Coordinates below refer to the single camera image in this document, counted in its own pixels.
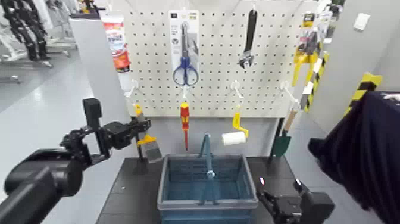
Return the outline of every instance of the shovel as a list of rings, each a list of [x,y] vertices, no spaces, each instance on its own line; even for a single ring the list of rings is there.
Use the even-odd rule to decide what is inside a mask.
[[[275,139],[274,145],[272,147],[273,156],[281,157],[288,150],[290,140],[292,139],[291,136],[288,136],[288,131],[293,123],[293,119],[295,118],[296,114],[297,111],[292,109],[282,130],[282,136],[279,136]]]

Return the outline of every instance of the blue basket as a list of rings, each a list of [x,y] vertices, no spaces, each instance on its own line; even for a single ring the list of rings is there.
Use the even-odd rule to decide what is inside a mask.
[[[158,191],[163,224],[251,222],[258,199],[246,158],[213,157],[208,138],[200,155],[165,157]]]

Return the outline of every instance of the scissors blade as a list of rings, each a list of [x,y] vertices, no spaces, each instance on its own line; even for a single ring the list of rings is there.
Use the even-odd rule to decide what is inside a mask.
[[[180,26],[182,30],[181,43],[182,43],[182,57],[188,57],[188,27],[185,23]]]

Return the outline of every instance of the white pegboard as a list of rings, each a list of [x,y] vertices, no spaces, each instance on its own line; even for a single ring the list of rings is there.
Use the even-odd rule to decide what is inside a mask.
[[[237,62],[253,2],[258,11],[255,58],[243,69]],[[190,115],[232,117],[241,104],[242,117],[284,117],[290,100],[279,85],[292,80],[303,14],[315,11],[315,1],[114,1],[114,10],[124,14],[130,74],[139,82],[130,102],[140,104],[147,116],[179,116],[185,99],[172,80],[168,11],[183,6],[200,13],[199,82],[188,91]],[[234,80],[244,99],[230,89]]]

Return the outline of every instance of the dark cloth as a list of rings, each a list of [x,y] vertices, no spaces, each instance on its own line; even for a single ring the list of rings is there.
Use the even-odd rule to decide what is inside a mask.
[[[325,139],[308,148],[364,209],[400,223],[400,105],[367,92]]]

